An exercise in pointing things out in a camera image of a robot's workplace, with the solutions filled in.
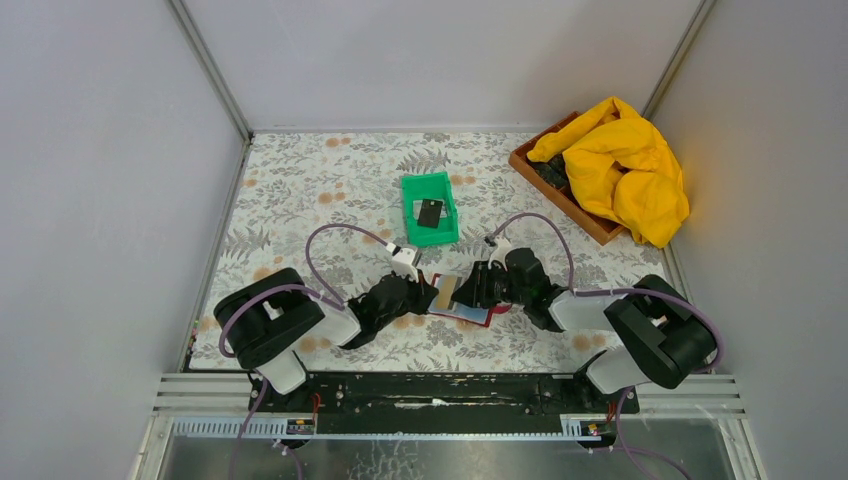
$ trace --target floral tablecloth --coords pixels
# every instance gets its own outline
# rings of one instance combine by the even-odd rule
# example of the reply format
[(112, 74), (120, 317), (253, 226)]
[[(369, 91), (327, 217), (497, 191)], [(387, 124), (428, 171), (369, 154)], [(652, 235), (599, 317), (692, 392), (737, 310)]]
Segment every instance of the floral tablecloth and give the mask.
[[(434, 273), (463, 275), (488, 258), (483, 236), (523, 211), (544, 214), (563, 231), (576, 261), (578, 288), (630, 286), (663, 275), (660, 251), (622, 234), (601, 247), (508, 164), (523, 133), (259, 134), (246, 166), (203, 316), (198, 319), (189, 368), (238, 369), (218, 352), (221, 332), (212, 317), (226, 295), (279, 269), (294, 267), (320, 287), (304, 259), (309, 234), (345, 222), (406, 243), (400, 178), (446, 171), (459, 212), (460, 241), (422, 249), (419, 264)], [(543, 222), (528, 218), (507, 229), (515, 246), (529, 246), (555, 281), (564, 284), (565, 253)], [(312, 245), (316, 267), (348, 299), (390, 271), (389, 256), (373, 239), (331, 229)], [(357, 350), (305, 337), (297, 352), (310, 370), (570, 372), (599, 349), (618, 344), (599, 331), (551, 333), (536, 329), (519, 308), (496, 315), (489, 328), (434, 315), (407, 315)]]

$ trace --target wall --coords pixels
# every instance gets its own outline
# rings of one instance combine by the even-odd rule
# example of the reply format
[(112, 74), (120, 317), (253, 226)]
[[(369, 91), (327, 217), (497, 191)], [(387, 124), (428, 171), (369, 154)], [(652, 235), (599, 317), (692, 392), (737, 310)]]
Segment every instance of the wall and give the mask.
[(254, 129), (546, 128), (641, 108), (698, 0), (189, 0)]
[(656, 118), (692, 202), (673, 246), (772, 480), (848, 476), (845, 25), (844, 0), (719, 2)]
[(124, 478), (240, 140), (164, 1), (0, 4), (0, 478)]

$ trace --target green plastic container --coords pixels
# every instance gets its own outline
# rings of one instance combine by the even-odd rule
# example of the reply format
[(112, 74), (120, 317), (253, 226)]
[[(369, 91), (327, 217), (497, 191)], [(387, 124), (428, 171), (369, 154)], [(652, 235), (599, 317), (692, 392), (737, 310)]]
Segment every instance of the green plastic container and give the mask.
[[(409, 243), (416, 247), (429, 247), (459, 241), (459, 218), (456, 216), (456, 204), (453, 203), (447, 172), (403, 177), (400, 188), (403, 191), (403, 213), (406, 216)], [(436, 228), (418, 226), (413, 205), (416, 200), (425, 199), (444, 202), (447, 217), (442, 218)]]

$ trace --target yellow fabric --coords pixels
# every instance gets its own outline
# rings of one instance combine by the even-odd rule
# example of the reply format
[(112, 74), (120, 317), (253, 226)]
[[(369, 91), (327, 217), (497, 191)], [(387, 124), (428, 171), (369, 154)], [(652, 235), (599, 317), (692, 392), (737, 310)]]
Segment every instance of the yellow fabric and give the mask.
[(560, 152), (580, 206), (629, 228), (639, 243), (665, 247), (689, 216), (683, 171), (668, 143), (616, 97), (540, 138), (527, 159), (547, 162)]

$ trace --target wooden box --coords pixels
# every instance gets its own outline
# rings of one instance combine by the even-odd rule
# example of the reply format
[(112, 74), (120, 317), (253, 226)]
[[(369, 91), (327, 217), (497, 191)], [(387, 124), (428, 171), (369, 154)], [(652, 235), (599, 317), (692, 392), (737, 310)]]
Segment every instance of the wooden box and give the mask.
[(512, 168), (516, 169), (521, 176), (532, 183), (536, 189), (548, 197), (548, 200), (554, 202), (554, 205), (559, 207), (560, 210), (565, 212), (566, 215), (577, 222), (577, 225), (580, 225), (583, 230), (586, 230), (586, 233), (588, 233), (601, 245), (606, 245), (610, 240), (615, 238), (616, 235), (625, 230), (624, 226), (619, 225), (612, 220), (592, 215), (580, 208), (580, 205), (571, 193), (571, 187), (566, 186), (565, 188), (558, 190), (552, 185), (549, 185), (542, 179), (542, 177), (539, 176), (539, 174), (536, 173), (536, 170), (534, 170), (527, 161), (527, 152), (533, 149), (536, 145), (536, 141), (539, 140), (542, 135), (560, 131), (562, 127), (568, 125), (569, 122), (577, 118), (579, 115), (580, 114), (578, 112), (572, 112), (571, 115), (563, 118), (556, 124), (551, 125), (547, 130), (536, 135), (529, 142), (516, 148), (509, 156), (509, 164), (512, 165)]

